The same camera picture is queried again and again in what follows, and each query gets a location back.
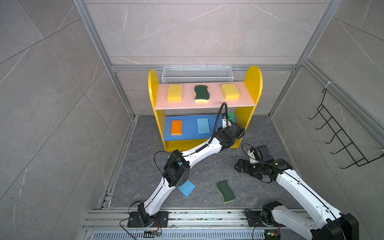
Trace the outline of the bright green sponge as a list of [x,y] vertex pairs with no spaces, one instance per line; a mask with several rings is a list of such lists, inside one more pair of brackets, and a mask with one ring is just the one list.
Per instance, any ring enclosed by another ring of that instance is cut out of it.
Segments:
[[228,113],[228,116],[229,116],[231,122],[234,123],[235,122],[235,113],[230,112],[230,113]]

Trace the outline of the yellow sponge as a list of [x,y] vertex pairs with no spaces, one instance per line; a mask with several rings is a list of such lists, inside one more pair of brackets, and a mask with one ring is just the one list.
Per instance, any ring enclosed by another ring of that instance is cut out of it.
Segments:
[[168,102],[181,102],[183,98],[183,85],[170,84],[168,88],[167,100]]
[[240,97],[236,84],[222,84],[221,89],[226,101],[238,100]]

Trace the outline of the dark green sponge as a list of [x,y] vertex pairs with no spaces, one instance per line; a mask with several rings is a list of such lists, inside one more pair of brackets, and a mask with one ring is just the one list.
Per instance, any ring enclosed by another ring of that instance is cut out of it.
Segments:
[[229,203],[236,199],[235,194],[230,188],[227,180],[217,182],[217,190],[223,198],[223,203]]
[[210,99],[210,94],[208,91],[208,86],[197,85],[194,88],[195,90],[195,102],[196,103],[208,103]]

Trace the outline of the orange sponge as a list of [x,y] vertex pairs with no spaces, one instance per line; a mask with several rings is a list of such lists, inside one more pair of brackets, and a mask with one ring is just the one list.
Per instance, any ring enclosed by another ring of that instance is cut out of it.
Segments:
[[172,136],[181,136],[183,134],[183,121],[182,120],[172,120],[171,121],[171,135]]

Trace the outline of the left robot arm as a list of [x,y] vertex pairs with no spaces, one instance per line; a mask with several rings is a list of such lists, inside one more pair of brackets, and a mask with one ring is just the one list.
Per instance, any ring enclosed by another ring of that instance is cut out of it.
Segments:
[[243,137],[245,128],[237,122],[230,127],[225,127],[201,145],[180,152],[175,150],[170,153],[162,173],[162,180],[153,194],[138,206],[138,215],[141,225],[150,226],[156,218],[162,204],[170,193],[182,186],[189,178],[190,169],[205,158],[232,147],[236,140]]

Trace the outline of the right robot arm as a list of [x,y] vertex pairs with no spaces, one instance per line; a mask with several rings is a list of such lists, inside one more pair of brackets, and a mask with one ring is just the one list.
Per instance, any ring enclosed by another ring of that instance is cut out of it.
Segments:
[[308,217],[289,210],[277,201],[263,206],[258,218],[251,210],[245,215],[267,227],[285,226],[307,240],[357,240],[359,222],[352,214],[343,214],[317,194],[283,159],[275,160],[265,145],[252,147],[247,160],[239,159],[234,169],[261,181],[264,176],[288,191],[306,210]]

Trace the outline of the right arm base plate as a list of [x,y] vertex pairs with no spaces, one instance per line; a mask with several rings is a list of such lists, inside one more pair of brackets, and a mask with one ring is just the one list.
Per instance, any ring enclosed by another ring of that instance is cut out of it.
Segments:
[[247,218],[249,227],[268,227],[262,218],[262,211],[245,209],[244,214]]

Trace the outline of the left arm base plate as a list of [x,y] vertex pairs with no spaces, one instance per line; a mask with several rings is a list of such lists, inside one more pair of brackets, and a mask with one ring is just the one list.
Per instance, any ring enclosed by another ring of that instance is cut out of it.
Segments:
[[160,211],[154,216],[149,216],[146,212],[132,212],[128,219],[128,228],[166,228],[169,221],[169,212]]

